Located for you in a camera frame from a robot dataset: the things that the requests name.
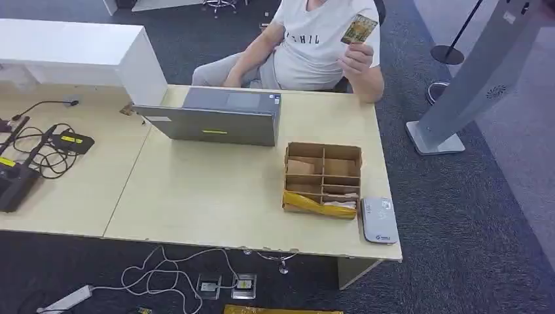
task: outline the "gold card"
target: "gold card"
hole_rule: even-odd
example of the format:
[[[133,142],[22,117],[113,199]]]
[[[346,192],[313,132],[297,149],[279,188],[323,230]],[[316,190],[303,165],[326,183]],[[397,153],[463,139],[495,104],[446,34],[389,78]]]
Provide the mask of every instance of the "gold card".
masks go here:
[[[371,18],[357,14],[341,38],[342,43],[363,43],[374,31],[378,23]]]

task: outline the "floor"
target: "floor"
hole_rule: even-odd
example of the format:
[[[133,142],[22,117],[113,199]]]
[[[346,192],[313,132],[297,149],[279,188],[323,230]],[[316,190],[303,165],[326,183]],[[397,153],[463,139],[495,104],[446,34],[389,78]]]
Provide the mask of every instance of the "floor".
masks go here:
[[[224,12],[217,20],[195,6],[110,17],[99,2],[4,0],[0,17],[144,25],[168,82],[187,84],[196,66],[243,49],[279,0],[253,0],[237,15]],[[467,146],[463,154],[424,158],[414,150],[404,123],[428,109],[427,85],[448,80],[451,73],[429,55],[432,36],[413,2],[388,0],[386,5],[382,71],[387,88],[376,111],[403,262],[384,262],[340,292],[333,258],[297,256],[283,276],[274,263],[232,251],[238,271],[259,274],[259,297],[242,302],[226,293],[206,302],[201,313],[222,313],[225,303],[345,313],[555,313],[555,272],[478,126],[469,124],[459,133]],[[119,285],[121,271],[142,263],[154,244],[0,232],[0,247],[0,313],[17,313],[24,305],[20,313],[28,314],[86,283]],[[168,248],[171,256],[200,250]],[[221,256],[183,266],[193,277],[212,271],[230,280]],[[156,287],[169,281],[160,278]],[[190,312],[194,297],[186,294]],[[125,314],[137,305],[181,313],[176,294],[136,297],[111,291],[95,293],[75,313]]]
[[[438,44],[450,44],[476,1],[415,0]],[[472,50],[497,0],[485,0],[457,48]],[[555,268],[555,14],[544,8],[546,25],[526,62],[515,93],[476,121],[528,222]],[[450,66],[456,75],[460,65]]]

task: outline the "white t-shirt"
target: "white t-shirt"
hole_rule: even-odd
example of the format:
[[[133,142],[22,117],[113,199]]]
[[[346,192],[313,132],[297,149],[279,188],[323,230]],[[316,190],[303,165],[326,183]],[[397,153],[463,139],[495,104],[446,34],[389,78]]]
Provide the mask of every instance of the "white t-shirt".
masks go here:
[[[281,0],[274,16],[285,28],[285,40],[276,48],[274,65],[277,82],[285,90],[326,90],[343,76],[337,59],[347,44],[341,38],[355,15],[378,21],[374,0],[327,0],[306,10],[308,0]],[[370,67],[380,64],[380,27],[365,42],[374,49]]]

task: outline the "yellow object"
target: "yellow object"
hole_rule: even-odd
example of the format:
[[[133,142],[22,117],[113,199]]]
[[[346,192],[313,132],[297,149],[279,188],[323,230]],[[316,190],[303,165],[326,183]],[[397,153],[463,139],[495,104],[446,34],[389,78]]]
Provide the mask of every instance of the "yellow object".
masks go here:
[[[0,164],[5,164],[6,166],[9,166],[9,167],[13,167],[16,165],[15,162],[4,157],[0,157]]]
[[[285,191],[283,193],[283,202],[289,205],[297,206],[308,211],[313,211],[314,213],[334,216],[338,218],[353,219],[357,216],[357,210],[353,208],[341,207],[341,206],[331,206],[331,205],[320,205],[310,198],[305,198],[299,194]]]
[[[62,136],[62,139],[68,142],[76,142],[77,144],[83,143],[82,139],[75,139],[74,137],[69,137],[69,136]]]
[[[225,131],[219,131],[219,130],[202,130],[202,133],[208,133],[208,134],[227,134],[227,132],[225,132]]]
[[[288,309],[261,309],[259,307],[248,307],[227,304],[224,314],[343,314],[343,312],[324,311],[291,311]]]

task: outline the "floor socket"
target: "floor socket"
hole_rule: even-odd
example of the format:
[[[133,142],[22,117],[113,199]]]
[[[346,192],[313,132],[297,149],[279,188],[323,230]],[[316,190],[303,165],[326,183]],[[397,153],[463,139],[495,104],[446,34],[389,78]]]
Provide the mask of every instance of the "floor socket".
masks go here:
[[[218,300],[222,275],[201,273],[196,282],[196,293],[205,300]]]
[[[231,298],[240,300],[252,300],[257,297],[257,274],[238,273],[239,281],[235,278],[233,285],[237,286],[231,290]]]

